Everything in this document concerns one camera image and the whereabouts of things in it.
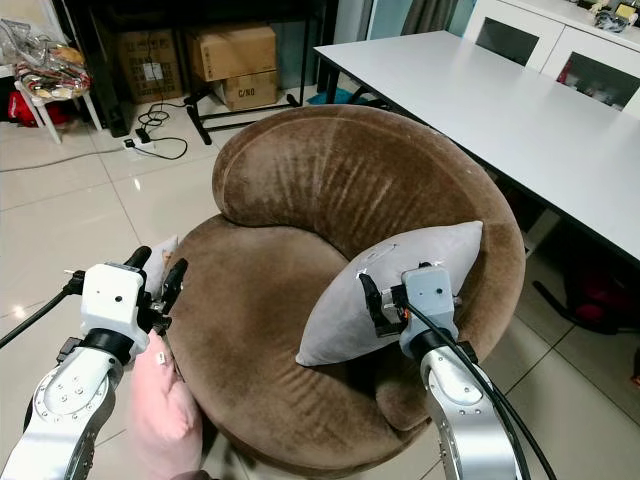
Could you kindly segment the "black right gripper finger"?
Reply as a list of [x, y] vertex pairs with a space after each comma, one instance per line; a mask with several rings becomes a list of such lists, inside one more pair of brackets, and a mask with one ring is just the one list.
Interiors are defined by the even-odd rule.
[[376, 287], [374, 279], [365, 271], [361, 271], [358, 274], [360, 279], [362, 291], [364, 291], [364, 298], [369, 311], [369, 315], [374, 324], [375, 333], [378, 337], [392, 337], [397, 334], [397, 321], [390, 320], [387, 315], [384, 314], [384, 298], [383, 293]]

